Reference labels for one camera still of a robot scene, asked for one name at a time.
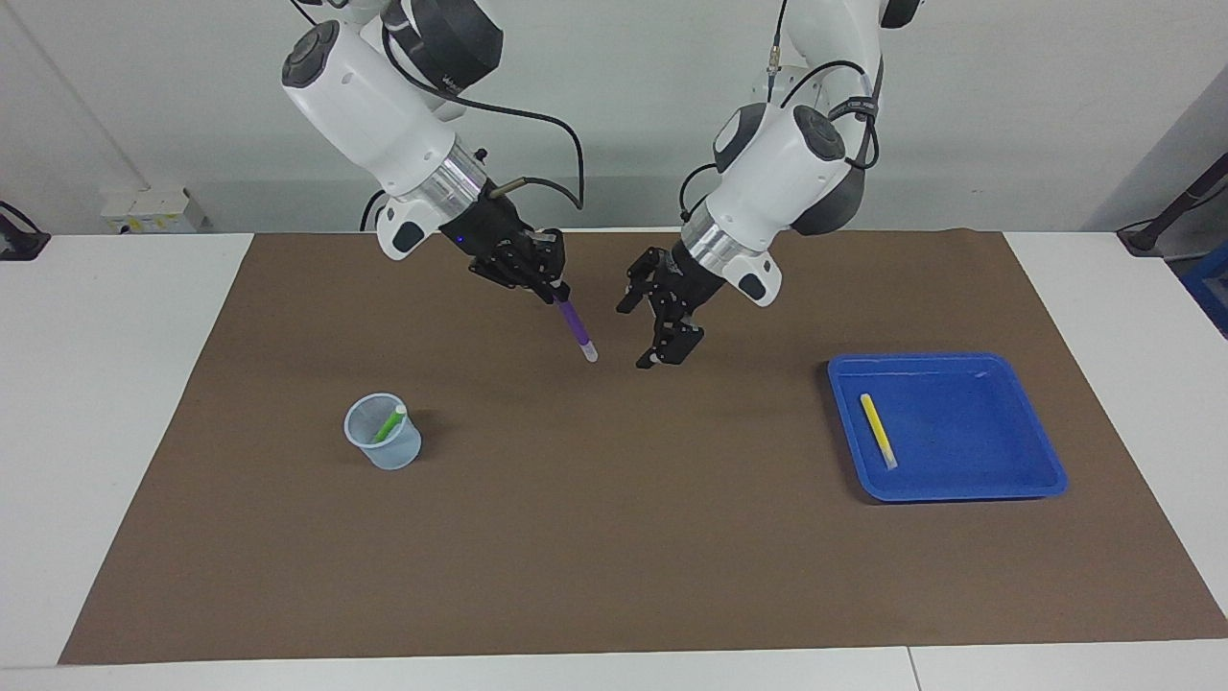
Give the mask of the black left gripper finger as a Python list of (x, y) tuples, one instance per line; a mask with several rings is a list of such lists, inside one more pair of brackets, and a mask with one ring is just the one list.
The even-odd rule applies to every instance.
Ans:
[(655, 292), (658, 285), (656, 275), (663, 261), (663, 254), (664, 250), (661, 248), (648, 248), (628, 268), (626, 293), (616, 306), (619, 314), (630, 314), (643, 297)]
[(636, 360), (637, 369), (650, 369), (657, 365), (680, 366), (702, 341), (702, 326), (689, 320), (658, 322), (653, 328), (650, 349)]

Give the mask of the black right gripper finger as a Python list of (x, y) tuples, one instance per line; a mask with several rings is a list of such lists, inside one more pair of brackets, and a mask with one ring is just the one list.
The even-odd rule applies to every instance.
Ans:
[(549, 288), (548, 303), (561, 306), (570, 301), (571, 287), (564, 280), (565, 264), (566, 257), (562, 252), (543, 252), (539, 255), (539, 274)]
[(537, 298), (546, 299), (549, 288), (542, 280), (539, 268), (522, 266), (522, 264), (500, 264), (499, 271), (503, 272), (505, 285), (513, 290), (528, 290)]

